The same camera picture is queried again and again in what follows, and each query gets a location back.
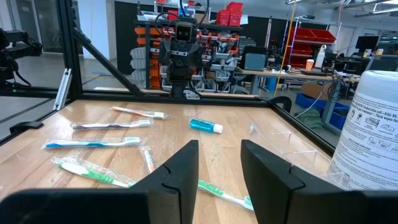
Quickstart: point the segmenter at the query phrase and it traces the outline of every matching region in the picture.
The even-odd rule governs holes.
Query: black metal frame
[[[137,86],[129,82],[126,77],[115,68],[110,62],[104,58],[91,44],[91,41],[75,27],[74,16],[71,0],[57,0],[58,19],[60,23],[60,30],[62,35],[62,44],[64,48],[64,62],[65,68],[72,70],[72,82],[69,89],[68,98],[69,103],[74,100],[114,100],[114,101],[136,101],[148,103],[173,103],[173,104],[190,104],[190,105],[218,105],[218,106],[252,106],[272,108],[279,116],[284,118],[288,123],[297,128],[301,133],[310,138],[317,146],[323,149],[329,155],[334,153],[334,147],[319,137],[311,129],[307,128],[300,121],[289,114],[291,101],[286,98],[276,98],[272,100],[263,99],[260,97],[234,97],[234,96],[203,96],[201,100],[175,99],[168,96],[167,93],[143,93]],[[149,34],[150,22],[143,23]],[[99,90],[83,90],[81,83],[80,65],[77,51],[77,41],[80,41],[82,46],[86,48],[109,72],[115,76],[129,92],[121,91],[99,91]],[[55,98],[56,93],[54,89],[48,88],[31,88],[30,90],[15,91],[0,91],[0,95],[7,96],[24,96],[24,97],[45,97]],[[284,103],[284,109],[277,106],[277,103]]]

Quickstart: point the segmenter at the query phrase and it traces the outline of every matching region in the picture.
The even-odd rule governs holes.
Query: toothbrush
[[[74,146],[86,146],[86,147],[118,147],[118,146],[131,146],[138,145],[141,143],[140,137],[129,137],[124,142],[110,143],[110,142],[80,142],[80,141],[61,141],[52,142],[47,144],[45,147],[74,147]]]
[[[135,183],[125,184],[125,183],[122,183],[120,181],[113,179],[112,177],[110,177],[108,175],[100,174],[91,169],[87,169],[86,167],[72,164],[69,162],[61,162],[60,167],[62,169],[65,169],[65,170],[71,172],[71,173],[80,175],[82,177],[88,177],[88,178],[100,181],[102,183],[105,183],[105,184],[112,184],[112,185],[116,185],[116,186],[124,187],[124,188],[130,188],[131,186],[133,186],[135,184]]]
[[[72,127],[75,130],[96,129],[96,128],[137,128],[150,126],[151,121],[148,119],[135,121],[131,124],[81,124]]]
[[[224,191],[219,189],[218,187],[208,184],[208,183],[204,182],[203,180],[198,181],[198,188],[201,190],[204,190],[205,192],[208,192],[212,195],[219,196],[227,201],[236,203],[250,211],[254,211],[253,204],[251,203],[251,199],[248,196],[246,196],[244,198],[244,200],[234,198],[234,197],[224,193]]]

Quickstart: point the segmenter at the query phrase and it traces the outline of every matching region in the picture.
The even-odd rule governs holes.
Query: floor
[[[32,86],[43,86],[58,88],[62,73],[65,69],[62,54],[43,54],[40,57],[25,57],[18,61],[20,74]],[[116,59],[111,60],[116,67]],[[93,90],[101,87],[123,87],[117,79],[105,69],[98,61],[93,59],[80,58],[81,79],[83,89]],[[295,102],[296,95],[301,91],[300,88],[289,88],[288,90],[278,91],[277,96],[288,96]],[[272,98],[274,92],[259,90],[261,96]],[[40,98],[14,98],[0,97],[2,105],[7,105],[0,111],[0,139],[9,134],[9,127],[23,121],[35,120],[43,114],[52,110],[54,100]],[[351,100],[340,100],[339,103],[349,106]],[[291,114],[303,111],[303,108],[293,103]],[[316,132],[325,140],[336,146],[339,136],[327,129],[316,129]]]

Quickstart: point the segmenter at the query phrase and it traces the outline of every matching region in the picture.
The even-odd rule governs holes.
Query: wooden table
[[[163,111],[166,120],[155,120],[148,128],[73,131],[71,123],[128,123],[144,119],[138,115],[110,110],[112,106]],[[224,126],[222,134],[191,129],[191,118],[215,121]],[[48,139],[103,139],[139,136],[159,165],[191,139],[199,140],[199,177],[231,195],[248,195],[240,161],[242,139],[250,139],[249,125],[256,123],[267,133],[294,133],[302,142],[292,142],[300,151],[318,149],[305,136],[269,108],[233,106],[171,105],[117,101],[77,100],[44,120],[44,127],[28,130],[0,147],[0,198],[28,188],[112,187],[71,174],[50,160],[75,156],[122,175],[140,180],[147,175],[146,165],[136,147],[41,149]],[[257,223],[253,212],[235,204],[197,193],[194,223]]]
[[[264,69],[264,71],[250,71],[250,70],[243,70],[242,68],[236,67],[235,72],[241,73],[244,75],[253,75],[252,83],[251,83],[251,89],[250,89],[250,94],[252,95],[257,95],[258,94],[258,86],[259,86],[259,76],[262,77],[270,77],[270,78],[277,78],[279,76],[279,72],[272,72],[268,71],[267,69]],[[331,76],[313,76],[313,75],[303,75],[303,74],[286,74],[285,72],[282,72],[280,74],[281,78],[293,78],[295,80],[300,80],[300,79],[305,79],[305,80],[326,80],[326,81],[332,81]],[[344,81],[346,82],[359,82],[361,79],[360,78],[345,78]]]

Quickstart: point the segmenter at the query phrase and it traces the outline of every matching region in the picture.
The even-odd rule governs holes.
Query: packaged toothbrush
[[[42,149],[60,147],[123,147],[140,146],[144,141],[140,137],[103,138],[103,139],[59,139],[47,140]]]
[[[229,202],[238,204],[250,211],[254,211],[253,204],[251,203],[251,199],[249,196],[246,196],[244,199],[233,197],[231,195],[226,194],[223,190],[219,189],[218,187],[216,187],[212,184],[208,184],[203,180],[198,181],[198,189],[200,189],[206,193],[215,195],[219,198],[225,199]]]
[[[155,159],[151,154],[151,149],[148,146],[140,146],[139,150],[141,152],[142,158],[144,159],[145,163],[147,164],[148,173],[152,173],[156,170]]]
[[[168,117],[168,115],[166,115],[163,112],[131,110],[131,109],[127,109],[127,108],[120,108],[117,106],[112,107],[112,109],[117,110],[117,111],[127,112],[127,113],[138,114],[138,115],[145,116],[148,118],[166,119]]]
[[[62,169],[71,173],[91,178],[105,184],[128,188],[136,183],[135,180],[132,180],[125,175],[118,174],[117,172],[113,172],[105,167],[101,167],[77,157],[53,157],[51,158],[51,162],[58,164]]]
[[[142,119],[139,121],[133,121],[131,123],[95,123],[95,124],[86,124],[86,123],[78,123],[72,124],[71,127],[74,130],[87,130],[87,129],[113,129],[113,128],[140,128],[140,127],[148,127],[154,123],[153,118]]]

